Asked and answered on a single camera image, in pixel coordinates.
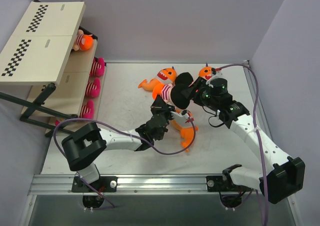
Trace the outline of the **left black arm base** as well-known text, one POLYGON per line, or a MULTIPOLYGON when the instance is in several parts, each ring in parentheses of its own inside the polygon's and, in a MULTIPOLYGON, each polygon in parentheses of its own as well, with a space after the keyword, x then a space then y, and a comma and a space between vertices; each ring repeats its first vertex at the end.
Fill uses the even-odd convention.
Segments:
POLYGON ((98 180, 88 183, 84 182, 79 175, 75 175, 72 182, 71 192, 82 194, 82 205, 84 210, 91 212, 97 210, 114 209, 116 205, 106 198, 104 193, 115 193, 117 191, 118 178, 116 176, 100 176, 98 180))

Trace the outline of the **black haired doll plush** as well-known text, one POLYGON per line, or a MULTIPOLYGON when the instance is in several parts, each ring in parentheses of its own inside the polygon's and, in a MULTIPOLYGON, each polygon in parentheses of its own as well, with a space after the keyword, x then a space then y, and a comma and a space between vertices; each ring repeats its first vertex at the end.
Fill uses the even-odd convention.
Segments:
POLYGON ((94 43, 92 34, 85 34, 83 30, 79 29, 76 34, 76 38, 72 49, 74 51, 87 51, 94 43))
POLYGON ((189 87, 184 84, 163 84, 156 85, 152 91, 152 97, 155 100, 160 96, 165 103, 172 104, 176 108, 185 110, 190 105, 190 100, 187 99, 182 91, 187 90, 189 87))
POLYGON ((189 87, 193 82, 194 82, 193 76, 189 72, 183 72, 176 77, 174 84, 185 85, 189 87))

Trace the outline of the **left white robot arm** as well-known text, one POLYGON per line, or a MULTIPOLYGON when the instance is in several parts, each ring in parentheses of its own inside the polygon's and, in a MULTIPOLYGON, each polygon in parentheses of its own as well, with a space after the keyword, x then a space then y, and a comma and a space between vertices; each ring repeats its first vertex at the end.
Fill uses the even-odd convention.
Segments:
POLYGON ((95 159, 105 150, 145 151, 162 140, 173 119, 175 107, 157 96, 150 107, 152 117, 146 123, 129 131, 99 128, 90 122, 62 140, 62 148, 69 169, 83 179, 83 186, 90 192, 101 187, 100 173, 95 159))

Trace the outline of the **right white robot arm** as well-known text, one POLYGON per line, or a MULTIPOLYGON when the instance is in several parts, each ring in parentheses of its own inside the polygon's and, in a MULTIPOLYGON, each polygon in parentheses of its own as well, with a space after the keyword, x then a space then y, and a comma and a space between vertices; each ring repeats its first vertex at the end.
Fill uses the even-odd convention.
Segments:
POLYGON ((202 77, 181 94, 188 101, 216 112, 224 125, 233 131, 260 160, 262 171, 245 168, 241 164, 223 170, 222 186, 232 191, 238 186, 259 190, 267 200, 276 204, 303 188, 305 163, 292 158, 278 147, 254 122, 253 115, 228 92, 224 78, 206 81, 202 77))

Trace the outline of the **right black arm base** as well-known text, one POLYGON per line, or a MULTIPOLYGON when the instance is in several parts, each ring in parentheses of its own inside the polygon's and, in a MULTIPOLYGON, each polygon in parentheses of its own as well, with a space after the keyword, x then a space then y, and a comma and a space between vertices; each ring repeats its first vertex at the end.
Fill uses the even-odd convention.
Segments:
POLYGON ((234 164, 222 171, 222 174, 206 176, 206 188, 210 193, 218 193, 220 202, 226 211, 240 208, 251 196, 253 190, 249 187, 236 185, 232 182, 230 173, 240 168, 234 164))

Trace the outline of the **white pink glasses plush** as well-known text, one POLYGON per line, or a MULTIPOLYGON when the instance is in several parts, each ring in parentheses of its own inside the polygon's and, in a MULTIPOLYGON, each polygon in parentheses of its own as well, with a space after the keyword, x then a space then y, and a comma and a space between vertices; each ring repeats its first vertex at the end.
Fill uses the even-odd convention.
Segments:
POLYGON ((95 114, 95 105, 92 99, 89 99, 85 104, 82 105, 80 110, 79 118, 93 119, 95 114))
POLYGON ((85 96, 88 98, 98 98, 101 91, 101 81, 96 77, 92 82, 88 81, 85 88, 85 96))

